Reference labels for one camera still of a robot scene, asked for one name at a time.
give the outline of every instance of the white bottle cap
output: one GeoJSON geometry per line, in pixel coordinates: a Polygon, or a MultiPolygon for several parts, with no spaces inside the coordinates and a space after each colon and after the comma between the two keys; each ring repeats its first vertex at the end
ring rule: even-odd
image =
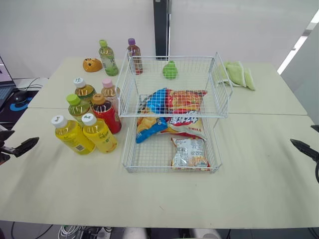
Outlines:
{"type": "Polygon", "coordinates": [[[85,81],[81,77],[75,78],[73,83],[75,84],[76,88],[83,88],[86,85],[85,81]]]}
{"type": "Polygon", "coordinates": [[[84,116],[82,116],[82,122],[86,126],[91,126],[96,123],[96,117],[92,113],[87,113],[84,116]]]}
{"type": "Polygon", "coordinates": [[[52,118],[51,123],[56,128],[63,128],[68,124],[68,120],[64,116],[55,116],[52,118]]]}

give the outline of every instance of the yellow drink bottle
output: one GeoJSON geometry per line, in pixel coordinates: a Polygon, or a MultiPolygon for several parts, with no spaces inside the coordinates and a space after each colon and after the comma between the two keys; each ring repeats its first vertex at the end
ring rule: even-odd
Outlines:
{"type": "Polygon", "coordinates": [[[56,127],[55,136],[78,154],[88,154],[95,148],[93,142],[84,136],[77,121],[67,120],[64,116],[55,116],[51,123],[56,127]]]}
{"type": "Polygon", "coordinates": [[[103,119],[96,119],[93,114],[87,113],[82,116],[82,122],[85,125],[83,127],[84,135],[95,143],[99,151],[108,153],[116,148],[118,142],[103,119]]]}
{"type": "Polygon", "coordinates": [[[96,94],[93,86],[86,84],[85,81],[81,78],[75,78],[73,83],[76,86],[74,93],[81,99],[89,102],[92,105],[92,97],[96,94]]]}

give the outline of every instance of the green toy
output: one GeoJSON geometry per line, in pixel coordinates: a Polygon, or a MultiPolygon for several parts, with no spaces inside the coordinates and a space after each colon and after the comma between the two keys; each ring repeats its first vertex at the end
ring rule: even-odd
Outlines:
{"type": "Polygon", "coordinates": [[[169,61],[163,68],[163,75],[166,79],[175,79],[177,76],[177,68],[174,61],[169,61]]]}

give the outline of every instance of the bottle cap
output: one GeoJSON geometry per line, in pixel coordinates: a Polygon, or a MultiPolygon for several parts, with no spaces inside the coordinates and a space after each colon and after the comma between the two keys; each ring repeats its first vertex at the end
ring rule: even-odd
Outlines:
{"type": "Polygon", "coordinates": [[[76,106],[77,104],[79,104],[81,102],[81,99],[76,95],[76,94],[69,94],[66,97],[66,101],[72,105],[72,106],[76,106]]]}
{"type": "Polygon", "coordinates": [[[75,84],[76,88],[83,88],[86,85],[85,81],[81,77],[75,78],[73,83],[75,84]]]}
{"type": "Polygon", "coordinates": [[[129,45],[135,45],[135,39],[129,38],[129,45]]]}
{"type": "Polygon", "coordinates": [[[102,81],[102,85],[105,87],[105,88],[110,88],[113,86],[113,83],[112,83],[112,80],[110,78],[105,78],[103,81],[102,81]]]}
{"type": "Polygon", "coordinates": [[[51,123],[56,128],[63,128],[68,124],[68,120],[64,116],[55,116],[52,118],[51,123]]]}
{"type": "Polygon", "coordinates": [[[101,47],[107,47],[108,46],[108,43],[106,42],[106,40],[100,40],[100,46],[101,47]]]}
{"type": "Polygon", "coordinates": [[[96,123],[96,117],[92,113],[87,113],[84,116],[82,116],[82,122],[86,126],[91,126],[96,123]]]}
{"type": "Polygon", "coordinates": [[[92,103],[96,105],[102,105],[105,102],[105,98],[102,94],[95,94],[92,98],[92,103]]]}

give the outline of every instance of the laptop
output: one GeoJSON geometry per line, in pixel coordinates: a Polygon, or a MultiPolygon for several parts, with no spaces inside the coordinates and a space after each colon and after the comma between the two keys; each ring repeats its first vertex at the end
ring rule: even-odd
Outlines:
{"type": "Polygon", "coordinates": [[[0,56],[0,108],[11,95],[14,88],[15,83],[0,56]]]}

